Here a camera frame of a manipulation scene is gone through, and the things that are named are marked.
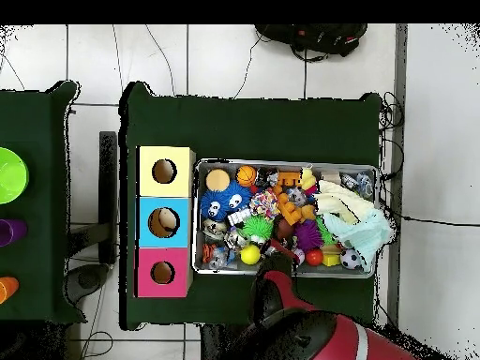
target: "red ball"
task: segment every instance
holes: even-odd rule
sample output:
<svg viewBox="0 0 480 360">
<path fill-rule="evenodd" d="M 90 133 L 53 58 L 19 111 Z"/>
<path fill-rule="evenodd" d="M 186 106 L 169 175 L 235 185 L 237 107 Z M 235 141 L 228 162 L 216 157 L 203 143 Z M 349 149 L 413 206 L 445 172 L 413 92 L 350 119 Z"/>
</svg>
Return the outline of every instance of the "red ball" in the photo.
<svg viewBox="0 0 480 360">
<path fill-rule="evenodd" d="M 314 248 L 307 253 L 305 259 L 307 260 L 308 265 L 318 266 L 323 261 L 323 253 L 319 248 Z"/>
</svg>

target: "light blue cloth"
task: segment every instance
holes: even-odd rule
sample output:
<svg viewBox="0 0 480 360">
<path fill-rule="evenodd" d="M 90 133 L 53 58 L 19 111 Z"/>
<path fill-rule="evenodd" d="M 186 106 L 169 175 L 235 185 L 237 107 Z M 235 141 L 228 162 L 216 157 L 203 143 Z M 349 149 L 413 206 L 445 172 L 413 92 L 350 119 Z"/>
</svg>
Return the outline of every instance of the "light blue cloth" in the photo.
<svg viewBox="0 0 480 360">
<path fill-rule="evenodd" d="M 340 243 L 348 241 L 363 260 L 362 266 L 365 272 L 371 269 L 373 257 L 378 249 L 388 242 L 392 228 L 386 220 L 383 212 L 371 208 L 366 218 L 354 225 L 350 225 L 333 214 L 323 214 L 323 223 L 330 233 L 338 238 Z"/>
</svg>

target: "green bowl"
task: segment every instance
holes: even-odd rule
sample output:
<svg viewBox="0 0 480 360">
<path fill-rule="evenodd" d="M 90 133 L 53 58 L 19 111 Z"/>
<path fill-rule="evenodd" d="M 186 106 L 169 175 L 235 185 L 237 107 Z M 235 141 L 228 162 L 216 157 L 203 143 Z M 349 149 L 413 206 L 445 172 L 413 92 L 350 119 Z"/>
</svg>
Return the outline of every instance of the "green bowl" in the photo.
<svg viewBox="0 0 480 360">
<path fill-rule="evenodd" d="M 11 150 L 0 147 L 0 204 L 17 199 L 28 185 L 28 169 Z"/>
</svg>

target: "pink box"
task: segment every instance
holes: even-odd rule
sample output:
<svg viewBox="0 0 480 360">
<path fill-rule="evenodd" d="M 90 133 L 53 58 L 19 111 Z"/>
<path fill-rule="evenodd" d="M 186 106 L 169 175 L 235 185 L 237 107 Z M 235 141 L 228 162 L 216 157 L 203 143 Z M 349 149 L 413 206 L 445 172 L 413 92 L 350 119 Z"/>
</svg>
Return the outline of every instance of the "pink box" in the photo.
<svg viewBox="0 0 480 360">
<path fill-rule="evenodd" d="M 158 284 L 152 279 L 156 263 L 169 263 L 174 270 L 173 280 Z M 192 281 L 190 248 L 139 248 L 138 297 L 185 298 Z"/>
</svg>

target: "purple cup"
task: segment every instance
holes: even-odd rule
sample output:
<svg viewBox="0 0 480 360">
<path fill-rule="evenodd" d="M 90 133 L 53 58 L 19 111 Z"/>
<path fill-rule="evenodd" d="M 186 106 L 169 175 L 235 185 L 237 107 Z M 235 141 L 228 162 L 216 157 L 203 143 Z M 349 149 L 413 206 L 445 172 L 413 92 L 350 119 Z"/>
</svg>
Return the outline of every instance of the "purple cup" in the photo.
<svg viewBox="0 0 480 360">
<path fill-rule="evenodd" d="M 26 235 L 26 223 L 20 219 L 0 219 L 0 248 Z"/>
</svg>

